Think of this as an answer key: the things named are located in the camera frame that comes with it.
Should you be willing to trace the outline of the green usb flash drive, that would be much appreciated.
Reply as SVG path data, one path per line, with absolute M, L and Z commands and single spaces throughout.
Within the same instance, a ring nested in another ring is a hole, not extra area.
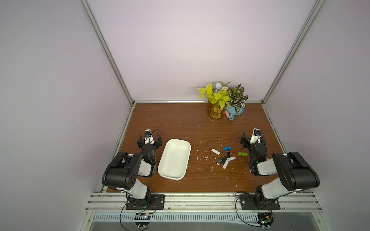
M 238 155 L 239 156 L 245 156 L 246 157 L 246 156 L 248 156 L 248 153 L 241 153 L 241 152 L 239 152 Z

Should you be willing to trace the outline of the white long usb flash drive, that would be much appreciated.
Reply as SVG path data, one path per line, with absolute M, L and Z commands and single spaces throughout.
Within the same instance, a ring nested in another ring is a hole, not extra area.
M 226 160 L 225 163 L 223 164 L 223 169 L 226 169 L 228 164 L 229 164 L 229 161 Z

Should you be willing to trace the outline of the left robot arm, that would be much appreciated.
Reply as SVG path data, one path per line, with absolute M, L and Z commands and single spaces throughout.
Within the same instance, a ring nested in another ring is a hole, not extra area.
M 156 171 L 156 150 L 162 146 L 160 135 L 153 137 L 149 131 L 137 140 L 139 154 L 119 152 L 108 164 L 102 184 L 112 190 L 124 191 L 130 203 L 147 206 L 151 203 L 151 190 L 138 177 L 153 177 Z

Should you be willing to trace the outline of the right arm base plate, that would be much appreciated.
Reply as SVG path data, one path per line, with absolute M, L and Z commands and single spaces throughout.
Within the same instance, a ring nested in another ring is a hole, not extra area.
M 242 210 L 280 210 L 280 204 L 277 199 L 259 198 L 251 194 L 239 195 Z

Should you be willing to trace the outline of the right controller board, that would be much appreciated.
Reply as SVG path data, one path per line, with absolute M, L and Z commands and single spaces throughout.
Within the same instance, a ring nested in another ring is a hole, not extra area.
M 271 225 L 274 223 L 274 214 L 270 212 L 258 213 L 257 214 L 257 223 L 264 228 L 271 228 Z

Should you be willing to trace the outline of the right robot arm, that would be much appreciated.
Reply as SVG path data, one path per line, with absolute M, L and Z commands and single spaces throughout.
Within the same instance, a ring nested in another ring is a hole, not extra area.
M 254 176 L 278 175 L 270 183 L 257 187 L 252 196 L 257 206 L 267 207 L 282 196 L 319 187 L 318 174 L 298 152 L 272 154 L 268 159 L 266 139 L 261 130 L 254 129 L 250 138 L 244 133 L 240 144 L 249 151 L 249 168 Z

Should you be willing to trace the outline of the small black usb flash drive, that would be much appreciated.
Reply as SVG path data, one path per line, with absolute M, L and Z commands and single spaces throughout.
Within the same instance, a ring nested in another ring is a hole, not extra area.
M 222 163 L 222 161 L 223 161 L 223 158 L 220 158 L 218 161 L 217 161 L 217 165 L 220 165 L 221 163 Z

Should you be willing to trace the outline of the teal pot with patterned plant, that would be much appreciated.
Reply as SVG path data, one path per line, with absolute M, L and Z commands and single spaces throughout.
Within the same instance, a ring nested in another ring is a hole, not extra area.
M 248 96 L 244 95 L 245 89 L 239 84 L 236 87 L 228 89 L 230 101 L 230 106 L 227 107 L 229 112 L 229 120 L 234 120 L 236 116 L 241 115 L 244 112 L 245 103 L 248 100 Z

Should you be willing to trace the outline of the left controller board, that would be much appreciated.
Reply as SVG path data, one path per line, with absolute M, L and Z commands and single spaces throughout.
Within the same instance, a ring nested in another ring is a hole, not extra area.
M 137 229 L 139 231 L 145 231 L 151 222 L 151 217 L 152 217 L 151 213 L 144 212 L 136 213 L 134 222 L 135 225 L 137 226 Z

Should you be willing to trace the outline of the white storage box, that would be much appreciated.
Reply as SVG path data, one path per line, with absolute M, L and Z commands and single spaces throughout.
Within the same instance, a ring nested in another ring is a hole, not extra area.
M 173 181 L 184 178 L 191 153 L 191 144 L 185 140 L 170 139 L 167 141 L 159 165 L 160 176 Z

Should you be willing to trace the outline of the amber vase with yellow-green plant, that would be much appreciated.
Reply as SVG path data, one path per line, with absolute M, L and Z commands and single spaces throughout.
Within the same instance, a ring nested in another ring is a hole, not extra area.
M 207 114 L 212 119 L 221 119 L 228 106 L 230 106 L 230 92 L 228 89 L 228 83 L 215 82 L 214 84 L 209 83 L 204 88 L 197 88 L 199 92 L 199 98 L 206 98 L 210 104 L 207 109 Z

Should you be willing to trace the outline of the controller board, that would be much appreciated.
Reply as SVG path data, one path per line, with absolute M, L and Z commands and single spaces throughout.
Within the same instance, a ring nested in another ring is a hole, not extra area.
M 257 214 L 257 223 L 264 228 L 271 228 L 271 225 L 274 223 L 274 214 L 270 212 L 258 213 Z
M 151 213 L 144 212 L 136 213 L 134 222 L 135 225 L 137 226 L 137 229 L 139 231 L 145 231 L 151 222 L 151 217 L 152 217 Z

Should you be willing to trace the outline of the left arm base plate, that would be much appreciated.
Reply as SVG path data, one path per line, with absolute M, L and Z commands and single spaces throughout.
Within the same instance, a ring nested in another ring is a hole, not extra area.
M 165 195 L 152 194 L 144 199 L 134 199 L 128 196 L 126 209 L 127 210 L 164 210 Z

